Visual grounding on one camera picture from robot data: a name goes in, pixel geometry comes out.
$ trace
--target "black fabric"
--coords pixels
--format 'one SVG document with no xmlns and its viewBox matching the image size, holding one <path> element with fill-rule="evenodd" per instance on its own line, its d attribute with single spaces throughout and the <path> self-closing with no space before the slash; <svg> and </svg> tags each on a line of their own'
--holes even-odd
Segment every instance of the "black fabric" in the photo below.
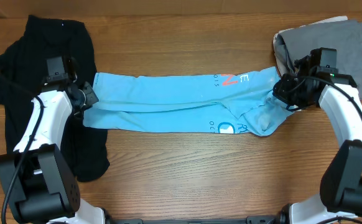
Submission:
<svg viewBox="0 0 362 224">
<path fill-rule="evenodd" d="M 77 85 L 93 84 L 96 67 L 90 36 L 82 22 L 40 19 L 29 16 L 24 36 L 0 55 L 0 75 L 39 94 L 48 75 L 46 59 L 69 55 L 78 66 Z M 0 78 L 0 105 L 6 111 L 7 153 L 21 140 L 32 114 L 30 96 Z M 78 181 L 101 177 L 109 167 L 106 158 L 107 130 L 86 128 L 71 117 L 65 127 L 61 152 Z"/>
</svg>

